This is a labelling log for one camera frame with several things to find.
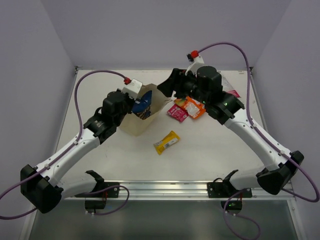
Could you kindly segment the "small red snack packet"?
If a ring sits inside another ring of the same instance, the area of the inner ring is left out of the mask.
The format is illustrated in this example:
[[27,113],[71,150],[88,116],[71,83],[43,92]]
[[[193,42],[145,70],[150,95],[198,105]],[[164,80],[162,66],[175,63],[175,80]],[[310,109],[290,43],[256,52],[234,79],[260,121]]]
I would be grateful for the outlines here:
[[166,113],[171,118],[177,120],[179,123],[182,123],[189,116],[188,112],[185,109],[176,104],[174,104]]

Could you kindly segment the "blue snack packet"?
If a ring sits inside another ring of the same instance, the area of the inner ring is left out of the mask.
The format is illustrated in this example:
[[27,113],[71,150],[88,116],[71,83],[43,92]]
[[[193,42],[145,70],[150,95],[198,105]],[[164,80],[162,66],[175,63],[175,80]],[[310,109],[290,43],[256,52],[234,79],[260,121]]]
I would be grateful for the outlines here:
[[152,91],[147,91],[141,98],[137,98],[132,113],[145,120],[151,115]]

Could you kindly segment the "magenta large snack packet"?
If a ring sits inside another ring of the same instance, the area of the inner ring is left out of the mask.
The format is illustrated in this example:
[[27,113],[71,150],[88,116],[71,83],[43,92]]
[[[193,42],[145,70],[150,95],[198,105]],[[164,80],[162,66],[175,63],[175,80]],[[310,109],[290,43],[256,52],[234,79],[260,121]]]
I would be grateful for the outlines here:
[[236,98],[240,98],[241,97],[239,95],[239,93],[235,90],[235,88],[229,83],[229,81],[227,80],[227,78],[224,75],[221,76],[221,84],[222,84],[222,89],[226,93],[232,94]]

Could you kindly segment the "orange snack packet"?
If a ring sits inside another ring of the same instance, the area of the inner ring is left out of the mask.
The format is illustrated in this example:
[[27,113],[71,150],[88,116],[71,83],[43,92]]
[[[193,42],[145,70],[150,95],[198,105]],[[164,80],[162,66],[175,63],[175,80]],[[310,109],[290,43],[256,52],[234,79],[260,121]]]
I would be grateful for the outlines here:
[[188,96],[186,98],[176,98],[174,103],[187,111],[188,115],[194,120],[200,118],[206,112],[204,104]]

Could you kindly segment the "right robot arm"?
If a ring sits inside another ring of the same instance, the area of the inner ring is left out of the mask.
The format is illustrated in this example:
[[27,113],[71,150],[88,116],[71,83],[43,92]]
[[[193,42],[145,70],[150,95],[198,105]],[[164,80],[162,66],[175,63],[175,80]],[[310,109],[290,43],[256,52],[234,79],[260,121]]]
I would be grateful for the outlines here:
[[233,170],[215,183],[217,194],[232,197],[240,190],[261,187],[277,195],[297,171],[303,154],[290,151],[277,143],[252,118],[248,118],[244,104],[233,94],[223,90],[222,75],[212,66],[201,66],[195,73],[174,68],[167,80],[157,86],[166,97],[190,97],[202,104],[208,115],[240,137],[259,157],[263,170],[247,172]]

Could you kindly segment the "brown paper bag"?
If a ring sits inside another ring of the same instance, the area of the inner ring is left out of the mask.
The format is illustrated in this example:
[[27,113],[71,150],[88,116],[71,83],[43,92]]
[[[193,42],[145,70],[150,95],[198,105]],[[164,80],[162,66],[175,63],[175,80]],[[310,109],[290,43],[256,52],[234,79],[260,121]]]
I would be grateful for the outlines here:
[[157,85],[143,85],[132,114],[124,117],[119,128],[129,135],[140,136],[171,101],[170,97],[166,97],[157,89]]

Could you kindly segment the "yellow snack packet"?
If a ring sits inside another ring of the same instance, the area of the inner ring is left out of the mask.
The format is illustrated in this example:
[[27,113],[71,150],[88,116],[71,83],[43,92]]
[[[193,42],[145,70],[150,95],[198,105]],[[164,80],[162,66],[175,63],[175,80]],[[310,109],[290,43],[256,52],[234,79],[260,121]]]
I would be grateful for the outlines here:
[[174,132],[170,131],[168,135],[166,135],[162,140],[153,144],[158,155],[161,155],[167,148],[178,143],[180,141],[180,137]]

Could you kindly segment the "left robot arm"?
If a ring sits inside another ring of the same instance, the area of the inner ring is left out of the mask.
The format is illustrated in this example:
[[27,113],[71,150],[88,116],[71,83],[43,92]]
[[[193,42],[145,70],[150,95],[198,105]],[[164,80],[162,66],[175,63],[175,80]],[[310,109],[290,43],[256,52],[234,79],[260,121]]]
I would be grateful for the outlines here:
[[93,170],[85,172],[79,180],[67,182],[64,175],[86,154],[113,135],[125,115],[132,112],[138,93],[117,89],[110,92],[88,119],[76,138],[47,160],[20,171],[20,192],[41,213],[46,214],[58,203],[77,195],[99,196],[109,190],[104,179]]

